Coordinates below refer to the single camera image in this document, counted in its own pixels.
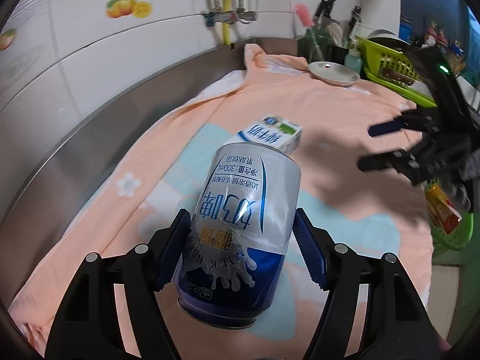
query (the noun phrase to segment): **soap bottle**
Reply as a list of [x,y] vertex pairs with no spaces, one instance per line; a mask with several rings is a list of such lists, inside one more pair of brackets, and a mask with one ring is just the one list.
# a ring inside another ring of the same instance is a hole
[[357,49],[356,39],[352,39],[352,41],[350,42],[349,53],[345,57],[345,66],[353,69],[358,74],[360,74],[362,71],[363,61],[361,58],[361,53]]

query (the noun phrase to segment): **white flower print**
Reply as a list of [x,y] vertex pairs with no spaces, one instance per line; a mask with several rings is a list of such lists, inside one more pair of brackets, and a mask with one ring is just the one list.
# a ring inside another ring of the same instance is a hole
[[126,173],[123,178],[117,180],[117,188],[119,196],[127,196],[131,198],[135,194],[135,189],[141,186],[142,182],[138,178],[134,178],[131,172]]

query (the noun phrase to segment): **aluminum can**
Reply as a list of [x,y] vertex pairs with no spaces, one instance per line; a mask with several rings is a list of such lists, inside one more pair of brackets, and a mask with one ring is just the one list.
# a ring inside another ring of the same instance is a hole
[[300,179],[298,165],[270,146],[241,142],[217,150],[175,274],[186,312],[244,328],[270,307]]

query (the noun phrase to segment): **pink brush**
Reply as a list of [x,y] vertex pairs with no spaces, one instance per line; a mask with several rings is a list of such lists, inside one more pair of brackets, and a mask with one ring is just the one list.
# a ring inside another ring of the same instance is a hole
[[320,47],[318,46],[317,40],[315,38],[315,34],[311,30],[311,28],[314,26],[314,22],[311,19],[310,12],[308,11],[307,6],[305,4],[295,5],[295,12],[297,13],[298,18],[300,19],[302,26],[307,29],[307,34],[311,36],[313,45],[315,47],[315,51],[317,52],[318,60],[325,61],[325,58],[323,58],[322,50],[320,50]]
[[303,27],[312,28],[314,26],[314,21],[311,19],[310,12],[305,4],[295,5],[295,12]]

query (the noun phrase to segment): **screw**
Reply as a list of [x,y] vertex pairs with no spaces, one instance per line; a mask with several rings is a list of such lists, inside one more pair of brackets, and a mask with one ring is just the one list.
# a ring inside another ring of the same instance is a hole
[[395,256],[393,253],[387,253],[385,255],[385,260],[387,260],[389,263],[394,263],[397,261],[397,256]]
[[335,250],[338,253],[345,254],[346,252],[349,251],[349,247],[347,245],[344,245],[344,244],[337,244],[337,245],[335,245]]
[[93,263],[97,259],[97,257],[97,254],[92,252],[87,254],[85,260],[87,260],[88,263]]
[[135,247],[135,253],[137,254],[144,254],[148,251],[148,245],[140,244]]

